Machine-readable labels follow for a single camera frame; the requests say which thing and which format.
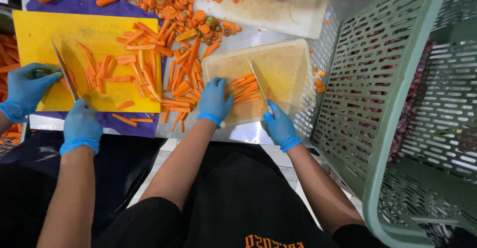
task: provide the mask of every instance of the green plastic basket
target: green plastic basket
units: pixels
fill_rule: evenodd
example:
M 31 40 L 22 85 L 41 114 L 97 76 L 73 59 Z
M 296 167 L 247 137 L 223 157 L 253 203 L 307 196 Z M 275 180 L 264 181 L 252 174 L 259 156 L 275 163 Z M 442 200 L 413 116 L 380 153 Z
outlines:
M 405 157 L 387 163 L 429 35 L 438 45 Z M 313 142 L 363 202 L 369 229 L 391 247 L 433 247 L 419 223 L 477 235 L 477 0 L 374 0 L 344 20 L 336 46 Z

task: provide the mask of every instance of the stained cutting board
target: stained cutting board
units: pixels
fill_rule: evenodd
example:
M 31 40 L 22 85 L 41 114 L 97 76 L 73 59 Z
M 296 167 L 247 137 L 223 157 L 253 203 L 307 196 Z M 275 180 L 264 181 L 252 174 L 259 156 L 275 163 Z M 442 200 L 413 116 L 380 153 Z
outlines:
M 308 44 L 304 39 L 265 44 L 234 50 L 204 58 L 202 70 L 205 81 L 215 77 L 228 82 L 251 74 L 247 60 L 260 71 L 260 85 L 269 99 L 288 115 L 305 111 L 316 105 L 314 77 Z M 264 99 L 234 105 L 224 120 L 225 126 L 235 126 L 262 120 L 267 111 Z
M 132 100 L 135 105 L 122 109 L 124 112 L 160 112 L 160 105 L 149 97 L 140 98 L 132 83 L 106 82 L 105 94 L 98 88 L 88 91 L 84 70 L 87 67 L 85 52 L 76 40 L 93 52 L 92 63 L 102 61 L 105 55 L 116 58 L 119 54 L 132 53 L 116 42 L 124 37 L 124 31 L 133 31 L 133 22 L 142 22 L 157 32 L 157 19 L 113 17 L 82 14 L 14 11 L 13 21 L 18 41 L 21 65 L 33 62 L 58 65 L 51 39 L 54 40 L 67 69 L 73 70 L 78 84 L 78 93 L 98 111 L 117 111 L 116 106 Z M 157 90 L 161 91 L 161 68 L 157 58 Z M 116 65 L 111 77 L 133 75 L 126 65 Z M 55 83 L 38 105 L 38 111 L 69 111 L 73 106 L 71 94 L 59 82 Z
M 243 0 L 234 4 L 232 0 L 222 0 L 221 3 L 196 0 L 194 10 L 202 9 L 207 15 L 238 24 L 317 39 L 321 33 L 327 2 L 328 0 Z

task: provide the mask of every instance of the white cutting board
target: white cutting board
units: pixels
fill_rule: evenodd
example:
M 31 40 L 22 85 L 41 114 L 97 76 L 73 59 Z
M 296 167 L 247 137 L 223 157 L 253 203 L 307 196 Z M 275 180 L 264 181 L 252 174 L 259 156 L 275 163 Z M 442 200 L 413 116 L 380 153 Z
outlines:
M 288 115 L 312 109 L 316 105 L 314 77 L 308 44 L 304 39 L 259 45 L 233 50 L 204 58 L 204 81 L 215 77 L 228 82 L 251 74 L 247 60 L 252 61 L 265 95 Z M 223 127 L 253 123 L 262 120 L 267 111 L 264 99 L 234 105 L 225 118 Z
M 194 11 L 237 24 L 318 39 L 328 0 L 196 0 Z

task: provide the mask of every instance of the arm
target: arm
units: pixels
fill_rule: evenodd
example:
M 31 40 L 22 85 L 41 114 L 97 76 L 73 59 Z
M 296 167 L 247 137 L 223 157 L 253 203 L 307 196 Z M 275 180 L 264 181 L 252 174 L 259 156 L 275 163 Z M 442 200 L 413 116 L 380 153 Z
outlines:
M 224 100 L 226 83 L 227 79 L 214 78 L 206 84 L 200 97 L 197 122 L 164 161 L 140 201 L 149 197 L 163 197 L 182 210 L 208 143 L 232 107 L 231 94 L 227 101 Z
M 290 117 L 273 102 L 269 103 L 275 118 L 268 112 L 263 118 L 267 121 L 271 137 L 290 157 L 305 196 L 324 231 L 333 234 L 344 225 L 364 225 L 343 190 L 301 144 Z
M 61 73 L 53 73 L 35 79 L 35 71 L 58 71 L 45 64 L 32 63 L 8 73 L 8 96 L 0 104 L 0 134 L 6 132 L 14 123 L 24 123 L 25 116 L 36 110 L 46 89 L 59 80 Z
M 96 112 L 78 100 L 64 122 L 60 173 L 37 247 L 89 247 L 94 212 L 93 156 L 103 128 Z

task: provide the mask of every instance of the black pants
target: black pants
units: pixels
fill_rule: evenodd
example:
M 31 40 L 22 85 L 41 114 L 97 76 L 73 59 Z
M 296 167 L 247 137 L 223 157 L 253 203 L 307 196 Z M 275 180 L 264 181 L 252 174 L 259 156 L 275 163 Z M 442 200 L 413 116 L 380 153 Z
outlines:
M 92 236 L 124 210 L 166 139 L 103 135 L 94 157 Z M 0 247 L 35 247 L 60 169 L 63 132 L 37 131 L 0 158 Z

